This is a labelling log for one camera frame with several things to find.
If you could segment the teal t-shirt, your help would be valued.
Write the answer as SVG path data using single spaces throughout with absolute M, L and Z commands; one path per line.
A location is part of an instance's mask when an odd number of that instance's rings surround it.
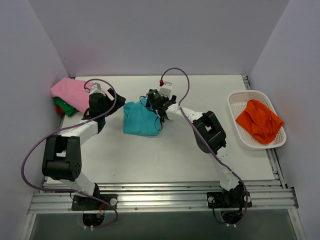
M 146 108 L 146 98 L 123 106 L 123 133 L 136 136 L 157 136 L 162 129 L 158 116 Z

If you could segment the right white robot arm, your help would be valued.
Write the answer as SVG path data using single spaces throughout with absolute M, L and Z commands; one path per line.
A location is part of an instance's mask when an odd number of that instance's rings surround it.
M 146 107 L 151 108 L 160 118 L 189 124 L 193 130 L 197 146 L 212 160 L 218 173 L 223 203 L 234 206 L 240 201 L 238 191 L 246 191 L 243 180 L 229 166 L 226 132 L 212 111 L 198 112 L 180 106 L 176 96 L 168 97 L 156 89 L 150 89 L 146 94 Z

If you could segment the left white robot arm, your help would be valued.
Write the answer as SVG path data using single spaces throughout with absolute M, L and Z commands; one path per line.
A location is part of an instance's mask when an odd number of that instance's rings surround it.
M 82 202 L 90 210 L 100 206 L 101 197 L 95 193 L 96 184 L 82 172 L 81 146 L 99 134 L 106 124 L 106 117 L 126 102 L 126 98 L 112 88 L 107 90 L 113 97 L 110 99 L 98 87 L 94 84 L 89 91 L 89 107 L 84 111 L 80 125 L 46 139 L 42 161 L 42 174 L 66 184 L 77 193 L 84 193 Z

